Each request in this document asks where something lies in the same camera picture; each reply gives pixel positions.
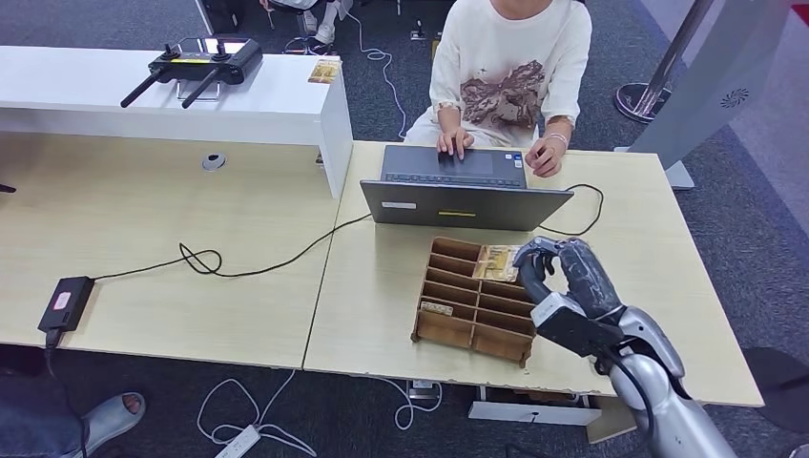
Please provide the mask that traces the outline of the person's right hand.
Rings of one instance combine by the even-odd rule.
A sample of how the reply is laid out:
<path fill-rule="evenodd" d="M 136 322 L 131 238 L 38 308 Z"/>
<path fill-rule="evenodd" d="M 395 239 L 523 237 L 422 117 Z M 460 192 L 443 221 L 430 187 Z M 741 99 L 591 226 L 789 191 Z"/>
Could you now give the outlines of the person's right hand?
<path fill-rule="evenodd" d="M 463 160 L 466 149 L 470 148 L 473 142 L 473 136 L 463 127 L 454 127 L 439 134 L 436 148 L 439 154 L 457 156 Z"/>

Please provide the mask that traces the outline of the person's left hand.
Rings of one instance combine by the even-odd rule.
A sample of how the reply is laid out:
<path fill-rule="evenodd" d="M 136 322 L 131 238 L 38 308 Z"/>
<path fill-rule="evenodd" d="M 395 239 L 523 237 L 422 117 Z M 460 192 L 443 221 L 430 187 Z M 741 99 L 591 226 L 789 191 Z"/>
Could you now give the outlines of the person's left hand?
<path fill-rule="evenodd" d="M 562 166 L 562 157 L 567 151 L 564 141 L 558 137 L 541 137 L 534 142 L 525 155 L 527 165 L 537 177 L 552 177 Z"/>

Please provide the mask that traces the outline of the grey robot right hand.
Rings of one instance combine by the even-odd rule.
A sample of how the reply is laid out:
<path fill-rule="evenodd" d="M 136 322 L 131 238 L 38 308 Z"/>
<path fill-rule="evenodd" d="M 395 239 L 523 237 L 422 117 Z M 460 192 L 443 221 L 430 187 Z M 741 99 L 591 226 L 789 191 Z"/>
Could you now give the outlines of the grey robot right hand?
<path fill-rule="evenodd" d="M 569 299 L 592 320 L 618 323 L 626 306 L 590 246 L 579 238 L 556 240 L 538 236 L 517 251 L 512 265 L 533 303 L 538 304 L 551 294 L 545 279 L 554 273 L 555 259 L 567 279 Z"/>

